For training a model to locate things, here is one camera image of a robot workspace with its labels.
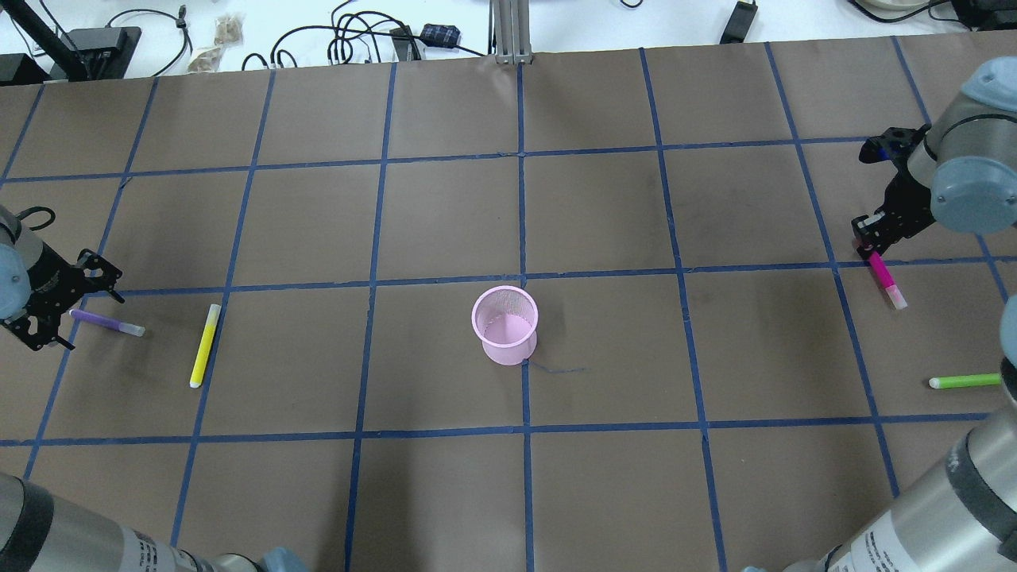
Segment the pink marker pen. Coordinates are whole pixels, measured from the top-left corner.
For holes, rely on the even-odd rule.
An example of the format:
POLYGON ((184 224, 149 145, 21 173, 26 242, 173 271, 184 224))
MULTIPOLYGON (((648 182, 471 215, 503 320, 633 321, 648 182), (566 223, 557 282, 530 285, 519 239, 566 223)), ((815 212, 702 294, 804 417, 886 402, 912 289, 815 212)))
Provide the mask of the pink marker pen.
POLYGON ((871 270, 872 275, 874 275, 876 282, 879 283, 880 289, 882 289, 886 300, 889 301, 890 305, 892 305, 894 309, 897 309, 897 311, 908 308, 908 302, 906 301, 905 296, 900 291, 893 275, 890 273, 885 261, 880 256, 878 251, 875 249, 868 251, 864 259, 865 263, 868 263, 869 270, 871 270))

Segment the purple marker pen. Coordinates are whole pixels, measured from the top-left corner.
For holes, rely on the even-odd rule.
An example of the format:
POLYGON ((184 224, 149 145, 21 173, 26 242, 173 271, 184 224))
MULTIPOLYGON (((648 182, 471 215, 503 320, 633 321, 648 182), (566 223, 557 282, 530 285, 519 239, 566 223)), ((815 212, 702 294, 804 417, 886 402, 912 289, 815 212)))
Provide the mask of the purple marker pen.
POLYGON ((135 337, 145 336, 146 329, 143 326, 137 325, 137 323, 118 321, 117 319, 111 318, 111 316, 105 314, 92 314, 89 311, 84 311, 80 308, 70 309, 69 314, 76 321, 92 323, 102 328, 108 330, 116 330, 117 332, 123 334, 131 334, 135 337))

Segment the pink mesh cup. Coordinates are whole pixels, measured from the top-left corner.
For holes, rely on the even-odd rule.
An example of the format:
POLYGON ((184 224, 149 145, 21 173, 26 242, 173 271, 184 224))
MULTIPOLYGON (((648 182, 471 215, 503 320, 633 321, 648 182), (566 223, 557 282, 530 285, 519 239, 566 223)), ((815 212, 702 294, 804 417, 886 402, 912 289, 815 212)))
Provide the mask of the pink mesh cup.
POLYGON ((470 314, 474 333, 490 361, 515 366, 536 349, 539 309, 527 291, 499 285, 483 292, 470 314))

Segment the yellow marker pen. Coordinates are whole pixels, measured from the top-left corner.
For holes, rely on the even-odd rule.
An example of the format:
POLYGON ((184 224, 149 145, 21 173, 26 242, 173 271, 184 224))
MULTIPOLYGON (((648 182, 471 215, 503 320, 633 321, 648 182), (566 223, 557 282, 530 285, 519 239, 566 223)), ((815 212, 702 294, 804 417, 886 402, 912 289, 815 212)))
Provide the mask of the yellow marker pen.
POLYGON ((194 363, 188 380, 190 388, 200 388, 206 379, 206 371, 211 359, 211 351, 217 336, 219 316, 222 312, 222 305, 213 303, 210 305, 206 322, 203 324, 194 363))

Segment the green marker pen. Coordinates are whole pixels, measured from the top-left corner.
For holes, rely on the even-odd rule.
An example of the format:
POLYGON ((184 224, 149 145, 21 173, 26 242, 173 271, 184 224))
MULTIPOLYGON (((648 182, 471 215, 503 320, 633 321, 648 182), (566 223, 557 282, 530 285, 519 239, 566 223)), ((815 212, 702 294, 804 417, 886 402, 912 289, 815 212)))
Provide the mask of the green marker pen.
POLYGON ((959 374, 959 376, 931 377, 928 385, 931 388, 978 388, 999 386, 1002 377, 999 373, 959 374))

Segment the black power adapter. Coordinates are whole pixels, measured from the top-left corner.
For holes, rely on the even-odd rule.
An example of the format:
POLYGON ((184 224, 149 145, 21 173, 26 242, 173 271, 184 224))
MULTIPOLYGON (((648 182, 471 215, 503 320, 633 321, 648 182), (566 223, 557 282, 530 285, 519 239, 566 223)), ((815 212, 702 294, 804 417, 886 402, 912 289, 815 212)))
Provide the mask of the black power adapter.
POLYGON ((747 40, 749 30, 758 13, 758 2, 737 1, 728 17, 718 44, 741 44, 747 40))

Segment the snack packet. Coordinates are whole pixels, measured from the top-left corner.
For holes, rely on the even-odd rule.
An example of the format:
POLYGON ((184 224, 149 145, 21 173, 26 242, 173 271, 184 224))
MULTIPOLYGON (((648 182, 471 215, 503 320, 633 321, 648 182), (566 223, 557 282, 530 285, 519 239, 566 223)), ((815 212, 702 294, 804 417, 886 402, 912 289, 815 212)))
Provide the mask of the snack packet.
POLYGON ((222 55, 224 55, 224 47, 216 44, 215 46, 197 48, 191 54, 188 61, 188 74, 189 75, 200 75, 200 73, 215 73, 219 70, 219 65, 221 65, 222 55))
POLYGON ((223 14, 215 19, 213 44, 233 46, 243 42, 243 17, 240 14, 223 14))

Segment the small blue black box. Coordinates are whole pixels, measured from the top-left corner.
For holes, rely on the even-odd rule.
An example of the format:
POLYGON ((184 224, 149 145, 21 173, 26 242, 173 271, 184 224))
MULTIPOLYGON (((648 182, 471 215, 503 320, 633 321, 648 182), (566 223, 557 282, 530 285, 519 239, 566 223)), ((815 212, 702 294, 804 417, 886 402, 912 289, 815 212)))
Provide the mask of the small blue black box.
POLYGON ((456 25, 439 25, 425 23, 419 33, 419 40, 427 47, 457 48, 462 37, 461 28, 456 25))

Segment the aluminium frame post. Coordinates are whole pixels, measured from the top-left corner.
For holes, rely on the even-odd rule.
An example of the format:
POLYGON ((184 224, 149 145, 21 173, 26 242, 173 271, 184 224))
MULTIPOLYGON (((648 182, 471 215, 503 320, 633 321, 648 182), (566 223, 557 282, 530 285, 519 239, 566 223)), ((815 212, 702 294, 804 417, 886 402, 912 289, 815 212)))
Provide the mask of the aluminium frame post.
POLYGON ((499 64, 530 64, 530 1, 489 1, 488 14, 488 48, 494 60, 499 64))

